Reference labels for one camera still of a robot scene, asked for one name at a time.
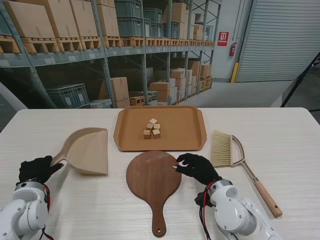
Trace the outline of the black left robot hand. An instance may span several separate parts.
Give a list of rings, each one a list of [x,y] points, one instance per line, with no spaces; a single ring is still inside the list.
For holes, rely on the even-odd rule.
[[[53,157],[47,155],[32,161],[22,162],[19,169],[19,183],[35,181],[45,184],[54,173],[64,166],[63,163],[51,165],[52,160]]]

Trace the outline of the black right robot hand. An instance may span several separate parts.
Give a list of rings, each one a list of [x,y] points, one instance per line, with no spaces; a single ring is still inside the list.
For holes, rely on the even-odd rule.
[[[199,183],[208,186],[210,183],[222,180],[211,162],[205,157],[193,153],[181,154],[173,166],[176,172],[196,179]]]

